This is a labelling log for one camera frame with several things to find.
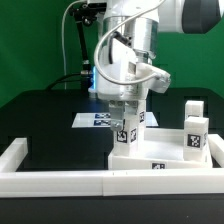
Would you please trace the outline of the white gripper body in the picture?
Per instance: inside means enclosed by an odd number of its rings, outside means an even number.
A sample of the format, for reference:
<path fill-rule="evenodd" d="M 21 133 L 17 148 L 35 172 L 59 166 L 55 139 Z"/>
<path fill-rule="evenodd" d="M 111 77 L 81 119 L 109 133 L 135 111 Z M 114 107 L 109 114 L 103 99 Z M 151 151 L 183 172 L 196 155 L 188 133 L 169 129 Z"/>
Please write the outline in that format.
<path fill-rule="evenodd" d="M 138 78 L 135 52 L 117 39 L 112 40 L 112 48 L 109 48 L 109 45 L 102 48 L 99 65 L 107 76 L 117 81 L 128 82 Z M 102 100 L 144 100 L 148 94 L 148 89 L 144 88 L 142 83 L 118 85 L 107 81 L 101 75 L 97 76 L 96 87 L 98 97 Z"/>

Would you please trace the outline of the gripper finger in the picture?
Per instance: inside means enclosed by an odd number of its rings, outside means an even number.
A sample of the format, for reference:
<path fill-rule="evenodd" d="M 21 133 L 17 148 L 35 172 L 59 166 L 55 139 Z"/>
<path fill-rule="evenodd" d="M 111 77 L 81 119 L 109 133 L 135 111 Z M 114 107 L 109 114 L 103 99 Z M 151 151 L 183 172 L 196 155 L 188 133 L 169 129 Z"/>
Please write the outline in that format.
<path fill-rule="evenodd" d="M 109 112 L 111 116 L 111 130 L 121 131 L 124 126 L 124 109 L 125 105 L 123 101 L 109 102 Z"/>

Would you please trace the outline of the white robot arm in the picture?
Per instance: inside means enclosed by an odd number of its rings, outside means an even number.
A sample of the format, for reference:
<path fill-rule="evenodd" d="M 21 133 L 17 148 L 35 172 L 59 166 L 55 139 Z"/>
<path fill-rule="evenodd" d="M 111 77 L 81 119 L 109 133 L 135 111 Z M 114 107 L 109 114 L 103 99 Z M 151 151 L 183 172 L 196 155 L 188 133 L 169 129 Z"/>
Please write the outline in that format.
<path fill-rule="evenodd" d="M 122 131 L 150 90 L 163 93 L 170 74 L 152 65 L 157 34 L 205 34 L 224 16 L 224 0 L 88 0 L 104 4 L 95 48 L 97 94 L 109 103 L 111 129 Z"/>

